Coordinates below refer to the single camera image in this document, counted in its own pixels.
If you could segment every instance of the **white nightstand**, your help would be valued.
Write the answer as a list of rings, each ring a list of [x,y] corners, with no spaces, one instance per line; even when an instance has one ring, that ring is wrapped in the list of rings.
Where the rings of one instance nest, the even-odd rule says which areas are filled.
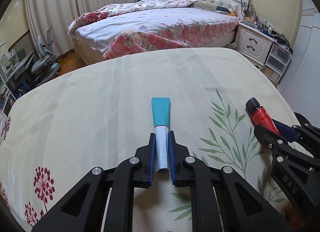
[[[256,65],[259,70],[262,70],[274,39],[255,28],[240,23],[235,42],[237,43],[236,50]]]

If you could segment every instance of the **cream tablecloth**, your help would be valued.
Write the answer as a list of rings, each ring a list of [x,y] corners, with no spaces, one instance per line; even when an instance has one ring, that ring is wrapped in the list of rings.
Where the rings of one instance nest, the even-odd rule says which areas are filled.
[[[113,168],[148,143],[152,97],[171,99],[178,143],[209,166],[232,166],[285,212],[288,200],[268,174],[271,155],[255,139],[245,103],[256,97],[271,117],[299,124],[292,110],[236,51],[185,48],[87,66],[18,99],[1,138],[0,182],[26,231],[91,168]],[[135,190],[133,231],[192,231],[189,195],[169,173],[155,174],[149,190]]]

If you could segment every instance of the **black drawer handle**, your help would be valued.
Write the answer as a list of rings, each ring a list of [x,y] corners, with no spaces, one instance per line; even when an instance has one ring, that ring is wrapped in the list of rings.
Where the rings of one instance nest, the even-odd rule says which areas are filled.
[[[247,48],[252,47],[252,46],[247,46]],[[255,49],[252,47],[252,50],[255,51]]]
[[[254,40],[256,44],[258,44],[258,42],[255,39],[249,38],[249,41],[252,41],[252,40]]]

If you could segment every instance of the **bottle cap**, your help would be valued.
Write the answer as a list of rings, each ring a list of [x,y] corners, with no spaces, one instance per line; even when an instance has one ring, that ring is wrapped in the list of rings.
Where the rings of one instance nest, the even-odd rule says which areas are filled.
[[[245,107],[248,108],[249,112],[251,112],[253,109],[259,107],[259,102],[253,97],[250,98],[247,103],[245,103]]]

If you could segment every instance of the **chair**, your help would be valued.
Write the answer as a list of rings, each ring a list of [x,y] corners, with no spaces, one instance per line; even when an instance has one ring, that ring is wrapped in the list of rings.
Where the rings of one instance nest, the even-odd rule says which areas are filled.
[[[45,44],[42,44],[41,36],[38,36],[36,40],[36,50],[41,56],[31,69],[31,73],[38,73],[41,71],[41,74],[34,82],[36,83],[36,86],[40,86],[48,82],[51,78],[58,76],[61,68],[61,66],[56,63],[56,55],[53,54],[53,39],[51,39],[50,30],[51,28],[47,31],[48,41]]]

